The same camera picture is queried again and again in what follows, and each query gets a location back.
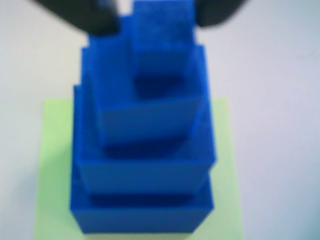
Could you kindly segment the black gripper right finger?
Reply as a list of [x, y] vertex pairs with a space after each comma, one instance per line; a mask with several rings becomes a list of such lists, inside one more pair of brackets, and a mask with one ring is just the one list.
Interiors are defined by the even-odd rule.
[[247, 0], [195, 0], [196, 24], [206, 28], [225, 23], [246, 3]]

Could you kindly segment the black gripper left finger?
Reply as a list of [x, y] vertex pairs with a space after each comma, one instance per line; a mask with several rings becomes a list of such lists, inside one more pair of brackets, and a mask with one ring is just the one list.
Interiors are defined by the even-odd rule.
[[36, 0], [46, 10], [74, 27], [93, 35], [110, 35], [119, 31], [115, 0]]

